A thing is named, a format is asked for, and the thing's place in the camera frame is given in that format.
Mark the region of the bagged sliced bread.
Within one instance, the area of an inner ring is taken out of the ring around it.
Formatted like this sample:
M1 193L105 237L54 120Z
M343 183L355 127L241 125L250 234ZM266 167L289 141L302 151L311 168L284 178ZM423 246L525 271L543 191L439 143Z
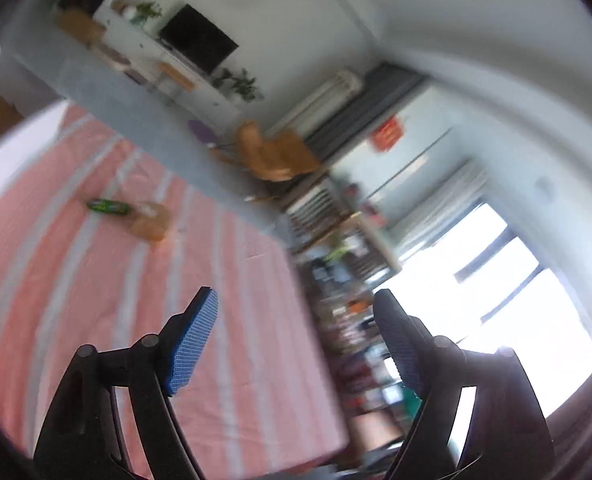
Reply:
M133 209L129 232L151 243L161 242L171 226L170 210L159 203L140 203Z

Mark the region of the green sausage snack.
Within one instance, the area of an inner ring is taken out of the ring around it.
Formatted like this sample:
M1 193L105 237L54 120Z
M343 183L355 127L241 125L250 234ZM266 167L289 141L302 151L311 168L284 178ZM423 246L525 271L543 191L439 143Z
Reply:
M99 214L111 214L112 216L125 217L133 212L133 208L129 204L119 200L106 200L106 198L88 200L86 205L90 210Z

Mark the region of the striped red grey tablecloth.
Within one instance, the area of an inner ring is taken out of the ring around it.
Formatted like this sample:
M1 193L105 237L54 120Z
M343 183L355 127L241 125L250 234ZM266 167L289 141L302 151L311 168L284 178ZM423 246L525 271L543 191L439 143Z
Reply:
M0 183L0 427L31 452L58 383L83 344L130 346L209 286L218 320L177 419L211 479L303 470L348 434L285 245L218 204L77 105L8 144L48 147ZM158 243L131 214L86 203L166 206Z

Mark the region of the orange lounge chair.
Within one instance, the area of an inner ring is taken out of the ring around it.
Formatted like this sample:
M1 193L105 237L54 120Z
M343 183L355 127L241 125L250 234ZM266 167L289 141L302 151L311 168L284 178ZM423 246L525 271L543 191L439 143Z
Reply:
M220 162L248 170L255 178L286 182L321 167L320 160L292 129L266 138L258 122L249 120L238 127L232 144L214 144L208 150Z

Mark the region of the wooden bench stool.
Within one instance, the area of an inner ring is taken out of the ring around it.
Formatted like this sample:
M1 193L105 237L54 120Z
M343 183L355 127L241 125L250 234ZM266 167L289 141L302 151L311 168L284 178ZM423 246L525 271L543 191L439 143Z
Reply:
M196 83L189 77L177 70L173 65L166 62L159 62L157 67L160 70L159 76L150 82L147 91L152 93L155 90L160 90L160 85L167 79L171 80L176 85L176 90L167 96L167 104L171 105L177 102L179 96L183 92L192 92L196 89Z

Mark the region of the potted green plant right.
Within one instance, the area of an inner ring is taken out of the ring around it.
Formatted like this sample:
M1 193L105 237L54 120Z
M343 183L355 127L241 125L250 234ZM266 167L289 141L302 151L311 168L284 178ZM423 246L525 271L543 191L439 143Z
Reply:
M211 83L216 89L226 92L226 96L231 100L251 103L264 98L256 84L256 78L246 68L242 68L238 73L224 68L219 75L212 78Z

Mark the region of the white tv cabinet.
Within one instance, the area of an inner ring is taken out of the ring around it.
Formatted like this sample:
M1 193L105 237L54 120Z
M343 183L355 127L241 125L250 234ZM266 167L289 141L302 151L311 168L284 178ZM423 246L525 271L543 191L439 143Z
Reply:
M228 99L206 76L143 28L131 24L108 6L101 6L93 18L106 28L104 42L128 58L151 91L164 94L220 134L235 129L243 121L241 104Z

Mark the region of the black flat television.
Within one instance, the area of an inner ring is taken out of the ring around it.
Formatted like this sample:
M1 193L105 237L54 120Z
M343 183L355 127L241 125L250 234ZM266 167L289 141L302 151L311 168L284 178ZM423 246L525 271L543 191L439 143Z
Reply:
M162 26L159 39L206 74L238 48L233 39L189 4Z

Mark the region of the green plant white vase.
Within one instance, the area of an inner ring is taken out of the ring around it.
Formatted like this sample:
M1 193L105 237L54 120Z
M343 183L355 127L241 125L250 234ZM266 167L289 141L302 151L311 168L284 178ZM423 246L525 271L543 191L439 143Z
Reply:
M133 25L143 26L149 20L160 18L162 7L155 1L129 4L122 11L122 16Z

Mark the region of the red wall decoration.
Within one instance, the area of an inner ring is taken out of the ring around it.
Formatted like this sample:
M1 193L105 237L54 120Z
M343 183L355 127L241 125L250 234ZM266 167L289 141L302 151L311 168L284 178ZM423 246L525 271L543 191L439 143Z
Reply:
M404 125L396 116L389 117L370 134L370 142L379 153L390 151L404 136Z

